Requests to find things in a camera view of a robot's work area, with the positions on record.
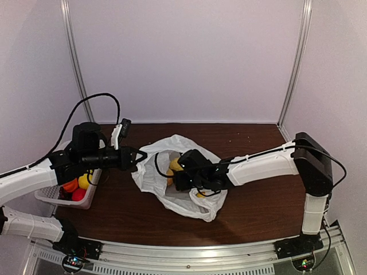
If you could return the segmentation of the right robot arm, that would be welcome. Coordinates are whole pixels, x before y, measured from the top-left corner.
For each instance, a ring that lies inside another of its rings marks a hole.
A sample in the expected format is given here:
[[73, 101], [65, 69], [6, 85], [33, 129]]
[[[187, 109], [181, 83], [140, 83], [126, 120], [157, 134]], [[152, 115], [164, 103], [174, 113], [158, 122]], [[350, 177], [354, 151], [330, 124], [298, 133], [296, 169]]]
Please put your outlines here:
[[173, 172], [178, 191], [222, 190], [261, 179], [299, 175], [306, 191], [300, 235], [276, 241], [278, 258], [312, 253], [323, 248], [320, 237], [323, 213], [333, 189], [329, 153], [307, 133], [279, 147], [253, 155], [237, 156], [213, 163], [199, 150], [189, 150], [178, 158], [181, 170]]

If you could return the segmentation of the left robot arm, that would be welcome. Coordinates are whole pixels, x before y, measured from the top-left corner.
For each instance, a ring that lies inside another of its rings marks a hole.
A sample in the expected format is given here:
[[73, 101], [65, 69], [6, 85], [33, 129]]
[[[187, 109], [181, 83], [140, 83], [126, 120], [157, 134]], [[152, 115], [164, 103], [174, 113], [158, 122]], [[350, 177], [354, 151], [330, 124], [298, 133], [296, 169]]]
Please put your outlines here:
[[107, 139], [97, 123], [74, 126], [72, 140], [62, 150], [52, 149], [45, 159], [1, 175], [1, 234], [44, 239], [64, 254], [85, 252], [77, 230], [66, 220], [40, 217], [15, 211], [6, 204], [32, 191], [62, 186], [90, 170], [118, 168], [129, 170], [147, 154], [120, 145], [131, 122], [124, 119]]

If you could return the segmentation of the white plastic bag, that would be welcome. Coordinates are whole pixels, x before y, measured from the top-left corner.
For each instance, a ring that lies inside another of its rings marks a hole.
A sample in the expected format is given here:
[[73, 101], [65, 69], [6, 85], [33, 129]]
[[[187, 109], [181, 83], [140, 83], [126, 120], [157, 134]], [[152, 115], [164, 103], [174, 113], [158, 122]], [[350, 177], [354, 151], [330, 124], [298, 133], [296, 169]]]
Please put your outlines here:
[[190, 149], [199, 150], [213, 163], [220, 160], [218, 156], [194, 141], [175, 134], [141, 147], [140, 150], [147, 153], [147, 159], [138, 163], [137, 171], [131, 175], [141, 192], [154, 194], [166, 209], [184, 217], [211, 222], [223, 207], [227, 190], [211, 197], [198, 198], [196, 189], [176, 191], [174, 185], [167, 186], [167, 178], [160, 175], [167, 172], [174, 158]]

